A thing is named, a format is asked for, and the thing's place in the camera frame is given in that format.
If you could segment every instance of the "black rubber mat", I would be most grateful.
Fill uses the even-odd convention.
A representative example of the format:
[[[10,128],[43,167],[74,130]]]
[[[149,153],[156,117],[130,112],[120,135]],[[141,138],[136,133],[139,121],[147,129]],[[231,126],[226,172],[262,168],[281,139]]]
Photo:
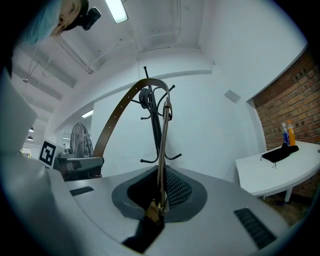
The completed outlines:
[[[259,250],[277,239],[249,208],[235,210],[234,214],[237,216]]]

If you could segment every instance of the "electric fan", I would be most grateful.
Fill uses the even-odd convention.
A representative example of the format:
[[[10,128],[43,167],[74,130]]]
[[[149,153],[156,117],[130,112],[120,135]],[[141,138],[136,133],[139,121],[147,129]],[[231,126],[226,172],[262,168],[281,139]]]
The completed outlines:
[[[81,122],[72,129],[70,149],[75,158],[91,158],[94,154],[88,130]]]

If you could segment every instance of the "white platform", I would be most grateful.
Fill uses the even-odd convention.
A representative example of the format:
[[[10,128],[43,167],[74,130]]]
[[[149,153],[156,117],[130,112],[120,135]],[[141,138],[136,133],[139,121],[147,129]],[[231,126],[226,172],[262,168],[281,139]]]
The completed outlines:
[[[126,218],[120,213],[112,201],[112,192],[117,185],[148,169],[149,167],[115,176],[65,183],[55,182],[57,177],[51,172],[50,181],[55,189],[53,194],[57,201],[65,202],[68,197],[76,202],[78,208],[101,231],[118,243],[122,243],[135,234],[139,221]],[[203,209],[190,220],[166,223],[165,228],[147,249],[145,255],[251,255],[257,252],[258,248],[234,213],[235,210],[243,208],[249,208],[276,237],[288,230],[288,224],[281,215],[239,186],[195,171],[178,167],[174,169],[200,182],[207,191],[207,202]],[[69,192],[65,195],[60,193],[61,187],[74,190],[86,186],[94,190],[73,197]],[[67,210],[59,209],[61,212],[67,211],[66,214],[71,210],[70,207]]]
[[[312,177],[320,169],[320,145],[297,141],[299,151],[275,164],[256,154],[236,160],[240,186],[253,196],[270,196],[287,191]]]

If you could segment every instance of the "black cloth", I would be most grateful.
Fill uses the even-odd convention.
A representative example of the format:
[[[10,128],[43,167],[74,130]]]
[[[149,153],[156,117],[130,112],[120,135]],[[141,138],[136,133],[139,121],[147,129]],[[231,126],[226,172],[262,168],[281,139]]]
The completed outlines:
[[[144,218],[139,222],[135,235],[127,238],[124,242],[122,242],[122,244],[138,253],[143,254],[161,233],[164,227],[165,224],[163,216],[159,225],[154,223],[151,218],[144,216]]]
[[[287,158],[291,153],[296,152],[298,150],[299,148],[297,145],[288,146],[286,143],[283,143],[281,148],[265,153],[262,155],[262,157],[264,159],[269,160],[272,163],[276,163]]]

